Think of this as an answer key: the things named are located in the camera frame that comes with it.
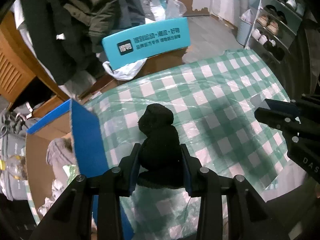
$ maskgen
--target checkered tablecloth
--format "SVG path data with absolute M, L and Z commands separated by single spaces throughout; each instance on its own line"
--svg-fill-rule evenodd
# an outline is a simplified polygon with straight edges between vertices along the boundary
M 250 98 L 288 101 L 277 78 L 253 50 L 185 64 L 140 78 L 87 104 L 98 115 L 109 166 L 142 143 L 138 120 L 147 105 L 160 103 L 174 113 L 180 143 L 219 175 L 243 174 L 261 192 L 286 165 L 287 148 L 278 130 L 254 118 Z M 184 189 L 136 187 L 122 205 L 134 239 L 177 239 L 196 231 L 200 199 Z

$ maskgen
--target trash can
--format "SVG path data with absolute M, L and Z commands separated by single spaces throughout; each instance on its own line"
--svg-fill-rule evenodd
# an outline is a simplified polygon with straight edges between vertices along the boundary
M 238 34 L 236 40 L 241 44 L 245 45 L 251 30 L 252 24 L 245 22 L 240 17 L 240 25 L 238 27 Z

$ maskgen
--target hanging jacket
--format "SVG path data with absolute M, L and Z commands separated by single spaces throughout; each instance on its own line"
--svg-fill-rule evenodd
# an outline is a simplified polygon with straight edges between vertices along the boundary
M 103 51 L 101 40 L 115 32 L 144 24 L 140 0 L 63 0 L 63 7 L 89 27 L 92 51 Z
M 92 52 L 88 27 L 71 17 L 61 0 L 22 0 L 25 23 L 37 58 L 58 85 L 77 71 L 102 67 Z

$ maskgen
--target gray floor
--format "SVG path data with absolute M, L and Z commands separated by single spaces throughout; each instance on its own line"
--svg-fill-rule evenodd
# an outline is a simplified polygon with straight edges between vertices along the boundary
M 220 56 L 226 49 L 243 49 L 232 29 L 211 16 L 188 17 L 191 49 L 183 56 L 185 63 Z

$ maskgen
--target logo on box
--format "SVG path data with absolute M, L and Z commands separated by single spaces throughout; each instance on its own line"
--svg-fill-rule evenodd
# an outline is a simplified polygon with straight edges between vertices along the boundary
M 133 48 L 130 40 L 119 42 L 117 46 L 121 56 L 126 55 L 130 52 L 133 52 Z

